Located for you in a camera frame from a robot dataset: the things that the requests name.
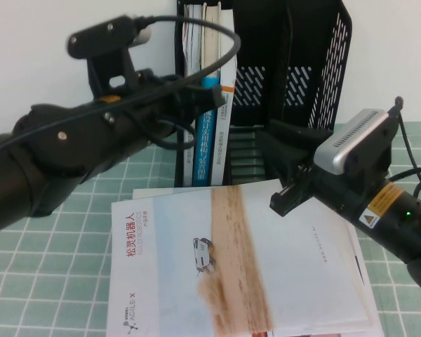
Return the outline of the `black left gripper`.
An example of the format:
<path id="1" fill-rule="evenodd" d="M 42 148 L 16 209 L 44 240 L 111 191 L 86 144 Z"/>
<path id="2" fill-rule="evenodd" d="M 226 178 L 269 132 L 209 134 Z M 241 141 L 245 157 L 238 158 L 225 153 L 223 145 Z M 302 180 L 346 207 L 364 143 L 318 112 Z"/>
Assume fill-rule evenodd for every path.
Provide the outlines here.
<path id="1" fill-rule="evenodd" d="M 200 109 L 217 109 L 226 103 L 219 84 L 178 86 L 181 81 L 175 74 L 158 77 L 150 69 L 134 73 L 134 93 L 145 97 L 133 106 L 134 140 L 166 140 L 177 131 L 190 131 Z"/>

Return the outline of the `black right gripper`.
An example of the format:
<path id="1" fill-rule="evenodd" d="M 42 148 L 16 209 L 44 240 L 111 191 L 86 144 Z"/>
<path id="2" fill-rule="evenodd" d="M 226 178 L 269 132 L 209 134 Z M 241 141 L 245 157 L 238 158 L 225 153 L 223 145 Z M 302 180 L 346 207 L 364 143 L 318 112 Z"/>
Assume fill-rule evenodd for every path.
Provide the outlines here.
<path id="1" fill-rule="evenodd" d="M 286 216 L 315 197 L 340 214 L 340 201 L 336 201 L 336 196 L 329 196 L 340 183 L 340 176 L 312 164 L 317 147 L 332 134 L 330 129 L 305 128 L 276 119 L 270 122 L 269 133 L 257 132 L 257 146 L 282 187 L 270 198 L 271 210 Z M 312 165 L 299 166 L 301 163 Z"/>

